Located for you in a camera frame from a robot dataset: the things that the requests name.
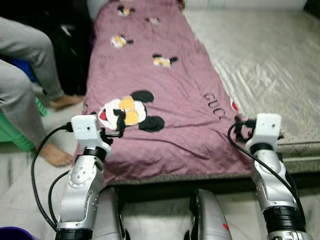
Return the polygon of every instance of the tiled floor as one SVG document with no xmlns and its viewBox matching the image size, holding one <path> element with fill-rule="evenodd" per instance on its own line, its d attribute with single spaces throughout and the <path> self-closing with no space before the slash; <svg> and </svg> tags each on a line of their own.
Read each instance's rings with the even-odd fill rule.
<svg viewBox="0 0 320 240">
<path fill-rule="evenodd" d="M 68 122 L 72 116 L 80 114 L 81 110 L 81 104 L 58 112 L 49 108 L 48 116 L 43 119 L 44 125 L 50 131 Z M 77 143 L 71 133 L 59 132 L 53 140 L 69 153 L 76 148 Z M 42 240 L 54 239 L 54 232 L 37 210 L 32 193 L 32 154 L 21 152 L 10 143 L 1 143 L 0 159 L 0 227 L 17 226 Z M 44 206 L 47 206 L 50 183 L 55 176 L 67 169 L 68 167 L 52 167 L 43 159 L 38 159 L 35 173 Z M 53 208 L 56 212 L 64 187 L 64 183 L 60 182 L 53 192 Z M 314 240 L 320 240 L 320 187 L 304 189 L 300 196 L 307 229 Z M 255 193 L 221 194 L 217 198 L 233 240 L 266 239 L 265 223 Z M 124 224 L 132 240 L 182 240 L 190 224 L 188 207 L 189 200 L 186 198 L 127 204 L 123 210 Z"/>
</svg>

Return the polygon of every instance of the leg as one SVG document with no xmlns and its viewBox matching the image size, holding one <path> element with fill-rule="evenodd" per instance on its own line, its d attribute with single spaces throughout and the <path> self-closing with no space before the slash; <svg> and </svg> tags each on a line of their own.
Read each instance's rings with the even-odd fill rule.
<svg viewBox="0 0 320 240">
<path fill-rule="evenodd" d="M 0 54 L 28 61 L 52 106 L 66 107 L 82 99 L 64 94 L 56 68 L 53 45 L 43 32 L 0 17 Z"/>
<path fill-rule="evenodd" d="M 6 118 L 31 142 L 38 146 L 46 132 L 40 118 L 32 84 L 19 68 L 0 60 L 0 109 Z M 71 156 L 51 143 L 40 153 L 50 164 L 61 166 Z"/>
</svg>

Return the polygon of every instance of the black cable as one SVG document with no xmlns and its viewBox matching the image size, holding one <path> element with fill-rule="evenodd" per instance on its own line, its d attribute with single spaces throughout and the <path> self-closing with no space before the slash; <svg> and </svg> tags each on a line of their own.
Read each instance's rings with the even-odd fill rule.
<svg viewBox="0 0 320 240">
<path fill-rule="evenodd" d="M 52 199 L 51 199 L 52 191 L 53 191 L 54 186 L 56 185 L 56 183 L 57 183 L 61 178 L 63 178 L 65 175 L 67 175 L 68 173 L 69 173 L 69 170 L 68 170 L 68 171 L 65 171 L 65 172 L 62 173 L 60 176 L 58 176 L 58 177 L 53 181 L 53 183 L 51 184 L 50 189 L 49 189 L 49 193 L 48 193 L 48 205 L 49 205 L 49 211 L 50 211 L 51 218 L 52 218 L 52 220 L 53 220 L 53 222 L 54 222 L 55 225 L 57 225 L 58 221 L 57 221 L 57 219 L 56 219 L 54 210 L 53 210 L 53 208 L 52 208 Z"/>
<path fill-rule="evenodd" d="M 280 177 L 275 171 L 273 171 L 268 165 L 266 165 L 263 161 L 261 161 L 259 158 L 257 158 L 256 156 L 254 156 L 253 154 L 251 154 L 250 152 L 248 152 L 247 150 L 245 150 L 243 147 L 241 147 L 240 145 L 236 144 L 233 139 L 231 138 L 231 131 L 232 129 L 236 126 L 236 125 L 245 125 L 246 122 L 245 121 L 241 121 L 241 122 L 235 122 L 234 124 L 231 125 L 231 127 L 228 130 L 228 139 L 230 141 L 230 143 L 235 146 L 237 149 L 239 149 L 241 152 L 245 153 L 246 155 L 248 155 L 249 157 L 251 157 L 252 159 L 254 159 L 255 161 L 257 161 L 260 165 L 262 165 L 264 168 L 266 168 L 272 175 L 274 175 L 292 194 L 292 196 L 294 197 L 298 208 L 301 212 L 302 215 L 302 219 L 304 222 L 304 225 L 306 225 L 306 218 L 305 218 L 305 213 L 304 213 L 304 209 L 301 205 L 300 199 L 296 193 L 296 191 L 282 178 Z"/>
<path fill-rule="evenodd" d="M 38 191 L 37 191 L 37 186 L 36 186 L 36 180 L 35 180 L 35 162 L 36 159 L 41 151 L 41 149 L 43 148 L 43 146 L 46 144 L 47 140 L 56 132 L 58 132 L 59 130 L 65 130 L 66 126 L 61 126 L 58 127 L 56 129 L 54 129 L 52 132 L 50 132 L 41 142 L 40 146 L 38 147 L 37 151 L 35 152 L 35 155 L 32 159 L 32 163 L 31 163 L 31 181 L 32 181 L 32 188 L 33 188 L 33 193 L 34 193 L 34 197 L 35 197 L 35 201 L 36 204 L 42 214 L 42 216 L 44 217 L 44 219 L 47 221 L 47 223 L 53 228 L 54 231 L 57 231 L 57 225 L 52 222 L 52 220 L 49 218 L 49 216 L 47 215 L 47 213 L 45 212 L 44 208 L 41 205 L 40 199 L 39 199 L 39 195 L 38 195 Z"/>
</svg>

